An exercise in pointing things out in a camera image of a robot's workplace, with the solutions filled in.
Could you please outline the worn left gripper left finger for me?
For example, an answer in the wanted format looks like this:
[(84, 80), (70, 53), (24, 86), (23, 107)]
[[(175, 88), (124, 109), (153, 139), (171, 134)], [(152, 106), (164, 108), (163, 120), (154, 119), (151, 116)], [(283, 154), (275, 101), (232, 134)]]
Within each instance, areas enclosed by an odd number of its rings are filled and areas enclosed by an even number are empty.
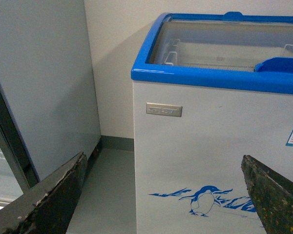
[(80, 152), (0, 210), (0, 234), (64, 234), (78, 204), (87, 168)]

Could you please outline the worn left gripper right finger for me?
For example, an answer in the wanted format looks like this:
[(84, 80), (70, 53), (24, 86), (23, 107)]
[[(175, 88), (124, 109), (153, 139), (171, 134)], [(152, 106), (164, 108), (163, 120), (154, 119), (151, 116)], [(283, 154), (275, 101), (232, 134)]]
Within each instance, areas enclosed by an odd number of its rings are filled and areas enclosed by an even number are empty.
[(268, 234), (293, 234), (293, 182), (244, 155), (241, 169), (251, 201)]

